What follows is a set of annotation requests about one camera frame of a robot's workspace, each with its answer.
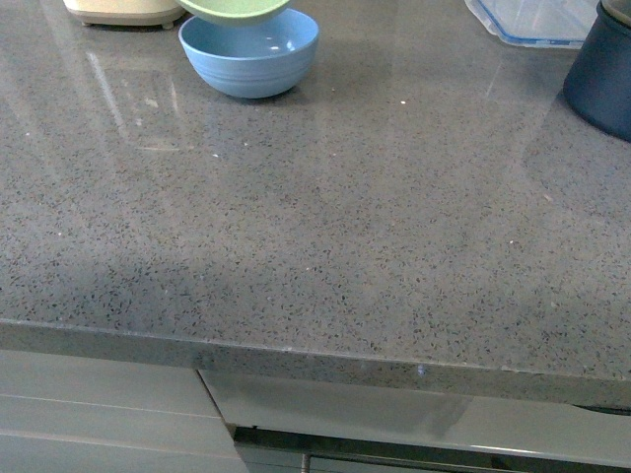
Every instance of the dark blue container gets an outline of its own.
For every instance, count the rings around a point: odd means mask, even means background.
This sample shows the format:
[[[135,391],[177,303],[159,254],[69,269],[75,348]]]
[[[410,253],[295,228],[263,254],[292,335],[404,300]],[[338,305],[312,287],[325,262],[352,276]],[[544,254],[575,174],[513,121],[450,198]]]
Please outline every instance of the dark blue container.
[[[597,12],[563,94],[593,126],[631,141],[631,27],[609,15],[601,3]]]

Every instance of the plastic bowl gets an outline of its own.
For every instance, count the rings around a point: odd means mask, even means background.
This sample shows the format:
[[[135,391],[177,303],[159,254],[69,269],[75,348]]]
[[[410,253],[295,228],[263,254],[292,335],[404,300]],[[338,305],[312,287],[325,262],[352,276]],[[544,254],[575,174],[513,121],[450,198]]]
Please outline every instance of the plastic bowl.
[[[287,8],[291,0],[177,0],[202,20],[227,27],[264,22]]]
[[[193,68],[229,96],[262,99],[288,91],[309,71],[319,28],[311,17],[287,9],[264,23],[226,27],[187,20],[179,41]]]

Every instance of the countertop edge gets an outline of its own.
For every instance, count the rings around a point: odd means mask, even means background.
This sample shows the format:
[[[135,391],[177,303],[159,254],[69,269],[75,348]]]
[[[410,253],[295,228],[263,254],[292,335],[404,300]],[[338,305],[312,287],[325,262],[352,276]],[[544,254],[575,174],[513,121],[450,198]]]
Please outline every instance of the countertop edge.
[[[419,365],[19,322],[0,324],[0,349],[611,409],[631,406],[628,379]]]

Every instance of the cabinet door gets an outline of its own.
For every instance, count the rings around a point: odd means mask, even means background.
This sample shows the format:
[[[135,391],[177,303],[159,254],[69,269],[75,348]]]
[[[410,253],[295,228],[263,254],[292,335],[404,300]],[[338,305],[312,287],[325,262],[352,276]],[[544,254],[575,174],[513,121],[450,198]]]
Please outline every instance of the cabinet door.
[[[0,350],[2,473],[298,473],[244,462],[194,370]]]
[[[281,433],[631,467],[631,417],[575,406],[202,372],[226,422]]]

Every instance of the gray quartz countertop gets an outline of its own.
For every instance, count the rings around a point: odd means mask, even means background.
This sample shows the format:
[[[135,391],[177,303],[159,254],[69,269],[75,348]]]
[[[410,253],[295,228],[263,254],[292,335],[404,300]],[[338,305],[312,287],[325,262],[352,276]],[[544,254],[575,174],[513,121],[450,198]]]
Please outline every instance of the gray quartz countertop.
[[[564,103],[576,51],[295,5],[313,70],[240,101],[181,22],[2,2],[0,348],[631,406],[631,145]]]

